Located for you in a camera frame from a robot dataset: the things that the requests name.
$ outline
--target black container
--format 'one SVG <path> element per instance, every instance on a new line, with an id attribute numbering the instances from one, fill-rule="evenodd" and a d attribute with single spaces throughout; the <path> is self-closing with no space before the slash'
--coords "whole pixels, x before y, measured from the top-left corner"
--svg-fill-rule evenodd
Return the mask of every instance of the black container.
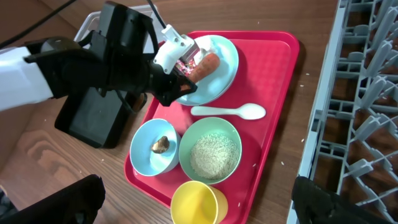
<path id="1" fill-rule="evenodd" d="M 133 105 L 136 98 L 121 91 Z M 114 148 L 131 113 L 125 109 L 115 91 L 103 98 L 95 88 L 68 96 L 62 106 L 55 128 L 95 148 Z"/>

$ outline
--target mushroom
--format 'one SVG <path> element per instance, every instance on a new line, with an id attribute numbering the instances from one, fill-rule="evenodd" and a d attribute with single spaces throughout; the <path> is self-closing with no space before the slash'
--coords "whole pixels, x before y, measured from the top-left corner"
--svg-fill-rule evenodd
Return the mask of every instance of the mushroom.
<path id="1" fill-rule="evenodd" d="M 152 152 L 161 154 L 168 150 L 170 147 L 169 140 L 166 136 L 162 136 L 155 144 L 150 148 Z"/>

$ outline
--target rice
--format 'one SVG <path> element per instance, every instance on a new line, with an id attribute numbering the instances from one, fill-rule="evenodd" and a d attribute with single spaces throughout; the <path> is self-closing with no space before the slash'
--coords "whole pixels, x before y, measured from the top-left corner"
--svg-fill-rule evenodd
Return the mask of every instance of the rice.
<path id="1" fill-rule="evenodd" d="M 191 166 L 200 177 L 217 180 L 227 177 L 239 160 L 236 144 L 222 134 L 202 136 L 191 151 Z"/>

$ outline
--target carrot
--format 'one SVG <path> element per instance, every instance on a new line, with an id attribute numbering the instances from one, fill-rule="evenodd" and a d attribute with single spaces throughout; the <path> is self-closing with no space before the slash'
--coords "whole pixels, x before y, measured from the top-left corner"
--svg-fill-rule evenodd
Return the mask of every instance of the carrot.
<path id="1" fill-rule="evenodd" d="M 193 82 L 197 83 L 204 79 L 206 76 L 213 73 L 220 65 L 220 58 L 217 54 L 210 53 L 206 55 L 202 61 L 192 70 L 188 78 Z M 188 85 L 181 86 L 181 90 L 188 90 Z"/>

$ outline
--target yellow cup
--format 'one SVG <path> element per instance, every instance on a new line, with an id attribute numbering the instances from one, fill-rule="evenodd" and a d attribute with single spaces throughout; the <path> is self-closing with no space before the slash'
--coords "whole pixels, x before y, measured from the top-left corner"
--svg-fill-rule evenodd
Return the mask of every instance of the yellow cup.
<path id="1" fill-rule="evenodd" d="M 188 181 L 174 193 L 170 206 L 175 224 L 217 224 L 226 216 L 225 195 L 199 181 Z"/>

